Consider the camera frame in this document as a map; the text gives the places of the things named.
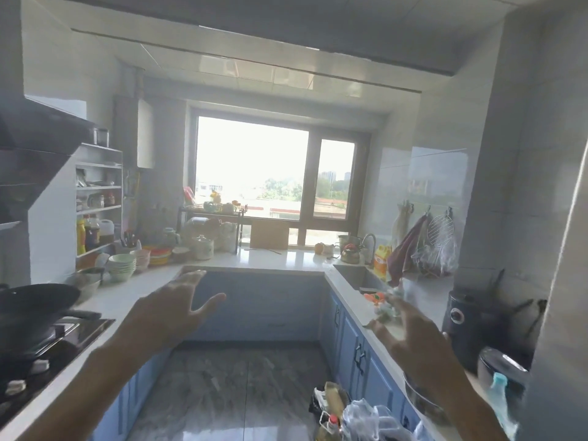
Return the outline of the person's left hand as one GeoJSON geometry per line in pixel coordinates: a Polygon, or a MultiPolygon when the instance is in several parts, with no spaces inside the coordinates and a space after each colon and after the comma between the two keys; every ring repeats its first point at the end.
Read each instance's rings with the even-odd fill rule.
{"type": "Polygon", "coordinates": [[[192,302],[205,276],[203,270],[181,271],[170,282],[140,298],[112,341],[120,342],[138,355],[150,356],[194,333],[203,323],[191,323],[189,315],[196,310],[192,302]]]}

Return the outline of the person's right hand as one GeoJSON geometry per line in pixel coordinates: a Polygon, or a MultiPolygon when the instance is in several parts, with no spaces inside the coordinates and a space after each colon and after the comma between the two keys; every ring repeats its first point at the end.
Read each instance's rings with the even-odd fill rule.
{"type": "Polygon", "coordinates": [[[367,327],[402,371],[437,403],[448,392],[456,390],[463,383],[468,384],[450,343],[437,326],[398,296],[387,295],[386,302],[400,312],[404,337],[394,337],[377,320],[372,320],[367,327]]]}

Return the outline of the person's left forearm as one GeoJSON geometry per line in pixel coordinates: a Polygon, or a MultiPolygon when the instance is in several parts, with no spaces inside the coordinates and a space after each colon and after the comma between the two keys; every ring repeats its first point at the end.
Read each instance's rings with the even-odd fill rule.
{"type": "Polygon", "coordinates": [[[17,440],[86,441],[122,387],[171,339],[169,325],[121,325],[17,440]]]}

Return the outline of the person's right forearm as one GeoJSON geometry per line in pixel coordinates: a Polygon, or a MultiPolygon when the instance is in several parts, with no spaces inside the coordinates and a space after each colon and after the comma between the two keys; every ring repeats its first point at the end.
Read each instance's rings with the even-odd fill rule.
{"type": "Polygon", "coordinates": [[[425,363],[408,375],[443,408],[462,441],[509,441],[459,363],[425,363]]]}

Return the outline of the white lidded ceramic pot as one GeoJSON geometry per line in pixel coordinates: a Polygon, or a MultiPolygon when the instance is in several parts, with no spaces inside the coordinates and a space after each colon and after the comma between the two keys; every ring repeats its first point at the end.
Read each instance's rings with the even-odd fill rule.
{"type": "Polygon", "coordinates": [[[204,235],[193,237],[191,249],[195,260],[210,260],[214,257],[214,240],[204,235]]]}

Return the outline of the dark red cloth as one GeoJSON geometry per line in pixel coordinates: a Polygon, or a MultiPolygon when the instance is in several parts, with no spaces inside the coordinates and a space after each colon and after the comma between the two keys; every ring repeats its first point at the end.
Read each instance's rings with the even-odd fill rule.
{"type": "Polygon", "coordinates": [[[413,264],[412,255],[420,237],[420,233],[428,222],[429,214],[423,214],[408,231],[400,245],[393,250],[387,258],[387,284],[391,288],[398,287],[405,272],[408,272],[413,264]]]}

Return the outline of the chrome faucet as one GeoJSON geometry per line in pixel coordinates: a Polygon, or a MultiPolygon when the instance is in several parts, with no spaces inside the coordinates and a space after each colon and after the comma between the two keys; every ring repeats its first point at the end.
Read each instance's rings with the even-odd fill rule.
{"type": "Polygon", "coordinates": [[[375,253],[378,248],[377,238],[373,233],[366,234],[361,243],[361,255],[364,257],[364,265],[374,267],[375,253]]]}

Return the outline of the wooden cutting board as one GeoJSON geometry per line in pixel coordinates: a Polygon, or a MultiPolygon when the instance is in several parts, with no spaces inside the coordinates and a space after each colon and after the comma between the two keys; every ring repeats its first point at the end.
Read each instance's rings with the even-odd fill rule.
{"type": "Polygon", "coordinates": [[[289,246],[289,232],[287,222],[272,219],[253,220],[249,246],[251,249],[286,250],[289,246]]]}

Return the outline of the crumpled clear plastic bag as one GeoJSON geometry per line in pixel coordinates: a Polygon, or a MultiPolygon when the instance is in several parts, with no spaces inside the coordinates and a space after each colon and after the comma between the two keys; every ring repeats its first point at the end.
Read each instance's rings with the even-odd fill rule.
{"type": "Polygon", "coordinates": [[[386,406],[365,399],[347,405],[341,421],[342,441],[417,441],[386,406]]]}

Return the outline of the black lidded cooking pot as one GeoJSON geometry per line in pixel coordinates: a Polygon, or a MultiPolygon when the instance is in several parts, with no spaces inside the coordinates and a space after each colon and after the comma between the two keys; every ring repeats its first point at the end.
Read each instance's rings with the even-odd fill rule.
{"type": "Polygon", "coordinates": [[[489,390],[495,373],[501,373],[507,378],[506,400],[513,413],[521,407],[530,373],[501,351],[483,348],[477,361],[477,378],[484,391],[489,390]]]}

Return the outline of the steel mixing bowl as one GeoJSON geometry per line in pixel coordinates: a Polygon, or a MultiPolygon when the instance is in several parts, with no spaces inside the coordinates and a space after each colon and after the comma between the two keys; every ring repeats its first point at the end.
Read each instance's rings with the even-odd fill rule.
{"type": "Polygon", "coordinates": [[[99,289],[104,276],[104,269],[99,267],[87,268],[64,277],[62,282],[74,286],[79,291],[76,305],[88,301],[99,289]]]}

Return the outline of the dark soy sauce bottle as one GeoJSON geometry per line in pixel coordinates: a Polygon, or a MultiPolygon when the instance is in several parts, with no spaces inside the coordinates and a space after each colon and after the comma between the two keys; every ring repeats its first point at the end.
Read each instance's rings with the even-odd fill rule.
{"type": "Polygon", "coordinates": [[[100,221],[96,214],[85,216],[85,249],[92,251],[100,246],[100,221]]]}

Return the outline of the dark framed window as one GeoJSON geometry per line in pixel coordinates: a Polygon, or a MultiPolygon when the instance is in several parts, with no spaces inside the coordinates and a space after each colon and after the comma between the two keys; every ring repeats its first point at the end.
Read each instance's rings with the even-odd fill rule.
{"type": "Polygon", "coordinates": [[[189,185],[202,212],[284,222],[291,246],[359,236],[371,134],[193,107],[189,185]]]}

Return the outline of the white water heater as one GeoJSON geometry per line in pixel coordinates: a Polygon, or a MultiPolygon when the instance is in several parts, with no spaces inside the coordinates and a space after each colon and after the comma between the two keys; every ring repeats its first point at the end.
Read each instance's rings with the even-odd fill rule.
{"type": "Polygon", "coordinates": [[[138,99],[136,164],[141,169],[155,167],[155,136],[153,108],[143,99],[138,99]]]}

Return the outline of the black range hood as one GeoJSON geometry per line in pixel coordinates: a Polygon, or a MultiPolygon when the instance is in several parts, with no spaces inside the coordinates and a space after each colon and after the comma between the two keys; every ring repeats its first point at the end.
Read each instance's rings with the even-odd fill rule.
{"type": "Polygon", "coordinates": [[[0,226],[27,220],[94,128],[86,119],[0,90],[0,226]]]}

